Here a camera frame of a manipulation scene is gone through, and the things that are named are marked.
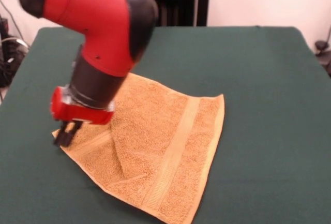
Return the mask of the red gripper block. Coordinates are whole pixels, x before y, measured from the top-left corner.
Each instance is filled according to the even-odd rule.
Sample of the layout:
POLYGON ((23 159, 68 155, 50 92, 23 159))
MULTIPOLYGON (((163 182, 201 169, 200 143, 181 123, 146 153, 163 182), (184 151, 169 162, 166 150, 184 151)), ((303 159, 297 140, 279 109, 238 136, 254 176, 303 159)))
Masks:
POLYGON ((74 101, 67 86, 57 86, 52 94, 50 112, 55 120, 62 121, 53 144, 69 147, 81 128, 82 122, 105 125, 110 121, 114 113, 114 100, 103 110, 93 109, 74 101), (66 132, 68 122, 73 121, 82 122, 75 122, 73 128, 66 132))

